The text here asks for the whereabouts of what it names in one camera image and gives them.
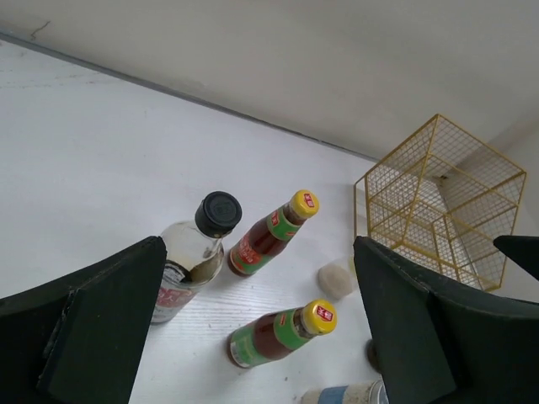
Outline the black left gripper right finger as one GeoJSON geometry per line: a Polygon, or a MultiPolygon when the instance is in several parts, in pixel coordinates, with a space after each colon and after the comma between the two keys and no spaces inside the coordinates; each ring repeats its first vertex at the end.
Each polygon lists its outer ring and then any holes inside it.
{"type": "Polygon", "coordinates": [[[492,295],[357,237],[360,294],[391,403],[536,403],[538,304],[492,295]]]}

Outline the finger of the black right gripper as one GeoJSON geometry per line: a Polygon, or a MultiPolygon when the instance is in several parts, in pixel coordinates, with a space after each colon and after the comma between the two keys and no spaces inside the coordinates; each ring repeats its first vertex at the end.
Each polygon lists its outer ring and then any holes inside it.
{"type": "Polygon", "coordinates": [[[539,237],[499,236],[494,239],[494,246],[539,280],[539,237]]]}

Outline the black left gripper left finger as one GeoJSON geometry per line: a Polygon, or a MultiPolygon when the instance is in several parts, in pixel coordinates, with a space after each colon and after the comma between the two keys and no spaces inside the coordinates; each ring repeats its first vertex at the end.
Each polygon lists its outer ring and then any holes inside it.
{"type": "Polygon", "coordinates": [[[161,237],[1,300],[3,403],[127,403],[167,250],[161,237]]]}

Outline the dark sauce jar red lid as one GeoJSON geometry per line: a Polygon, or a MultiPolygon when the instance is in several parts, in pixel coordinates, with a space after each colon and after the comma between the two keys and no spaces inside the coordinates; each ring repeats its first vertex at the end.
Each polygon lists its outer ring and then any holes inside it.
{"type": "Polygon", "coordinates": [[[379,359],[374,341],[368,340],[365,346],[365,354],[369,365],[378,373],[381,373],[379,359]]]}

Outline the blue label silver-lid shaker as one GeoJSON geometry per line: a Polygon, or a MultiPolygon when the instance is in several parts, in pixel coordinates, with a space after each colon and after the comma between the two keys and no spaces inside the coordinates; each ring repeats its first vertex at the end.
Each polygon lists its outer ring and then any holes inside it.
{"type": "Polygon", "coordinates": [[[388,404],[382,380],[309,390],[301,404],[388,404]]]}

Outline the beige yellow-cap spice jar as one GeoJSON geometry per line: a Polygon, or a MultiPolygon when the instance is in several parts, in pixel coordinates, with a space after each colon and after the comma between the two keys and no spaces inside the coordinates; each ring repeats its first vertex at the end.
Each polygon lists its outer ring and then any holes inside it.
{"type": "Polygon", "coordinates": [[[319,288],[332,300],[342,300],[355,290],[355,272],[349,259],[340,259],[322,266],[318,270],[319,288]]]}

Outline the clear bottle black cap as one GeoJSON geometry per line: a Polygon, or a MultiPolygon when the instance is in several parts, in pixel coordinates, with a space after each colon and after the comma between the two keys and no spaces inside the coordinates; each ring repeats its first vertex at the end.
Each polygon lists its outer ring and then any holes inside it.
{"type": "Polygon", "coordinates": [[[172,320],[217,276],[224,261],[222,240],[242,214],[234,196],[213,191],[201,201],[191,221],[173,223],[162,232],[167,257],[151,323],[172,320]]]}

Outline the sauce bottle yellow cap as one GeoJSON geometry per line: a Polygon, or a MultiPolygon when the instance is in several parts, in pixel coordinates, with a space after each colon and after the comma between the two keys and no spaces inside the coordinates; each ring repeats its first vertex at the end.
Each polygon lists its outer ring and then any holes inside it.
{"type": "Polygon", "coordinates": [[[337,311],[327,300],[265,314],[227,338],[228,358],[237,367],[252,369],[281,360],[337,326],[337,311]]]}
{"type": "Polygon", "coordinates": [[[289,201],[257,221],[229,250],[231,271],[250,277],[278,256],[304,223],[318,213],[318,197],[300,189],[289,201]]]}

